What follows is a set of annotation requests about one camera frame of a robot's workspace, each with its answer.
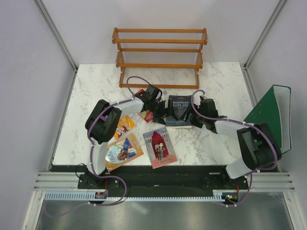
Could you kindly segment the Nineteen Eighty-Four blue book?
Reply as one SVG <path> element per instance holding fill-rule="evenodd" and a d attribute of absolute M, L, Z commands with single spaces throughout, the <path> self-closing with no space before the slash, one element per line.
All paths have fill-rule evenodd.
<path fill-rule="evenodd" d="M 166 127 L 168 128 L 192 128 L 191 126 L 182 126 L 181 116 L 186 113 L 188 105 L 190 103 L 191 96 L 178 96 L 170 95 L 169 100 L 172 101 L 171 116 L 166 120 Z"/>

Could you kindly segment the grey red curtain book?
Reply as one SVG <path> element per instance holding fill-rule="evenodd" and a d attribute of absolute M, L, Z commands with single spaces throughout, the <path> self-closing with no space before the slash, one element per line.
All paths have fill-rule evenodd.
<path fill-rule="evenodd" d="M 143 134 L 153 169 L 177 162 L 177 156 L 167 129 L 160 128 Z"/>

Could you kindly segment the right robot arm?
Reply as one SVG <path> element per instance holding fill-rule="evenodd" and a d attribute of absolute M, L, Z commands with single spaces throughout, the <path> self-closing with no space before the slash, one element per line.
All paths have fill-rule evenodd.
<path fill-rule="evenodd" d="M 237 178 L 261 169 L 274 169 L 282 158 L 280 147 L 267 123 L 246 123 L 219 115 L 213 99 L 200 97 L 200 105 L 191 102 L 181 118 L 193 126 L 238 140 L 241 157 L 225 167 L 220 176 L 224 188 L 232 188 Z"/>

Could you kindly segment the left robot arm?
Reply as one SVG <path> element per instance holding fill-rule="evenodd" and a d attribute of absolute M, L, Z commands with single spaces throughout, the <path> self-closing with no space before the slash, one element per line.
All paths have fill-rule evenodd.
<path fill-rule="evenodd" d="M 105 156 L 108 142 L 113 138 L 119 120 L 127 115 L 150 111 L 153 113 L 153 122 L 163 124 L 164 119 L 171 116 L 177 118 L 172 100 L 162 99 L 163 93 L 153 85 L 131 98 L 109 103 L 99 100 L 90 116 L 85 128 L 87 137 L 91 142 L 90 157 L 87 168 L 92 174 L 89 176 L 89 184 L 94 188 L 101 188 L 105 184 L 105 176 L 101 174 L 105 169 Z"/>

